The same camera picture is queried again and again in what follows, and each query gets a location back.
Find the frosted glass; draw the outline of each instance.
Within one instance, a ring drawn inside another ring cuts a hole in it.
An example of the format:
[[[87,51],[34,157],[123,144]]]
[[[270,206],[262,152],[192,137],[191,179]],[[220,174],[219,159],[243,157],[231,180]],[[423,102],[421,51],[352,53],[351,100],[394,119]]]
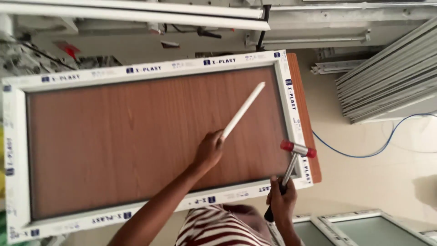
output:
[[[334,246],[325,235],[311,222],[295,223],[295,231],[305,246]]]
[[[428,245],[383,217],[341,221],[334,224],[359,246]]]

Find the tiled floor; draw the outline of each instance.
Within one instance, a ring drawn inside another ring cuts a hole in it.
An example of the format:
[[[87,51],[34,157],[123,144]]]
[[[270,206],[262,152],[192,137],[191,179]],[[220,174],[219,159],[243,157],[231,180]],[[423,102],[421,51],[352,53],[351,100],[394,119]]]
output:
[[[295,50],[313,130],[327,143],[350,155],[380,148],[392,123],[350,125],[341,115],[335,74],[313,75],[310,49]],[[437,229],[437,118],[412,119],[396,131],[391,144],[372,158],[349,158],[316,140],[323,180],[298,191],[295,214],[333,214],[380,208],[418,231]],[[266,210],[265,197],[239,202]],[[152,245],[173,245],[186,212],[173,214]],[[78,232],[69,246],[103,246],[121,225]]]

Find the black handle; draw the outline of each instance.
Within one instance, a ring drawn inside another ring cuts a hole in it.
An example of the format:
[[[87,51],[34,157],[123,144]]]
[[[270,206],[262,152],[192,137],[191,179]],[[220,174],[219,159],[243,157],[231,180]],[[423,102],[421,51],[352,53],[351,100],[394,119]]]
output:
[[[287,187],[286,186],[282,186],[282,184],[279,184],[279,190],[281,192],[281,195],[284,195],[287,192]],[[272,206],[270,205],[269,208],[267,209],[266,213],[264,214],[264,219],[267,220],[268,222],[273,222],[273,212],[272,212]]]

